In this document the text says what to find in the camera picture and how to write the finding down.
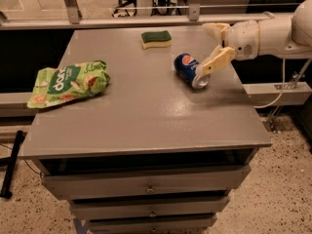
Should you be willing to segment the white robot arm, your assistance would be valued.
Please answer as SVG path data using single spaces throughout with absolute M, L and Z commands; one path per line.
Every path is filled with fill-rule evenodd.
M 199 77 L 226 67 L 233 59 L 255 59 L 264 55 L 280 59 L 310 59 L 312 0 L 301 3 L 288 17 L 251 19 L 233 25 L 208 22 L 202 28 L 217 41 L 217 46 L 197 67 Z

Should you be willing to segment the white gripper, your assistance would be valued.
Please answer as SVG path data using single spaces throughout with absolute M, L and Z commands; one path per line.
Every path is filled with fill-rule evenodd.
M 198 76 L 209 75 L 226 67 L 235 60 L 255 59 L 259 51 L 259 23 L 255 20 L 233 24 L 207 22 L 202 24 L 203 31 L 218 42 L 224 40 L 226 47 L 216 46 L 212 53 L 196 68 Z

